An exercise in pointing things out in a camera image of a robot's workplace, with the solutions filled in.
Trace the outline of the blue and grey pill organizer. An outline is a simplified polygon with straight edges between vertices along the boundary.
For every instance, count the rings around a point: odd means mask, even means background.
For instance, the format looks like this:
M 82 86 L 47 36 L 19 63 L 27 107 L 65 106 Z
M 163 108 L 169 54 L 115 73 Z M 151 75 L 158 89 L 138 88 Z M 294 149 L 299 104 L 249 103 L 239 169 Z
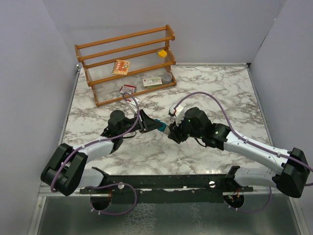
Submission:
M 155 119 L 155 121 L 159 123 L 158 131 L 163 132 L 166 135 L 169 135 L 171 133 L 168 125 L 158 119 Z

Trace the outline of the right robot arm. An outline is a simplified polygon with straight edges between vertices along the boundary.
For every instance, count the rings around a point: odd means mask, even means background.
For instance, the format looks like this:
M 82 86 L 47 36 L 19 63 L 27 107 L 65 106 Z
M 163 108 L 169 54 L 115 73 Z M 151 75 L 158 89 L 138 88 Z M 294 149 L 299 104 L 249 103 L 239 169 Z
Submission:
M 227 125 L 212 123 L 197 107 L 186 111 L 181 106 L 173 106 L 169 114 L 175 121 L 169 125 L 168 138 L 176 143 L 194 138 L 202 141 L 204 147 L 236 153 L 264 166 L 263 169 L 232 167 L 224 180 L 229 191 L 264 186 L 276 188 L 289 197 L 302 196 L 310 173 L 302 150 L 288 151 L 251 140 Z

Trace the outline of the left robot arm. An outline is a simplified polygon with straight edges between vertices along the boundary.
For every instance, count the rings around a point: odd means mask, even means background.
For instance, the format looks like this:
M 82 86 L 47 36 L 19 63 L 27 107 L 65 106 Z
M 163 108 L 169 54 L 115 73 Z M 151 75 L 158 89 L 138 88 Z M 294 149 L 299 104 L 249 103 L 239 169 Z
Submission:
M 66 143 L 59 145 L 43 169 L 41 181 L 64 196 L 87 186 L 91 186 L 97 193 L 103 193 L 108 187 L 108 181 L 103 178 L 104 173 L 94 169 L 85 171 L 85 165 L 117 151 L 124 135 L 129 132 L 164 131 L 165 127 L 165 123 L 148 117 L 143 110 L 134 118 L 127 118 L 123 111 L 115 110 L 111 112 L 108 126 L 99 138 L 78 147 Z

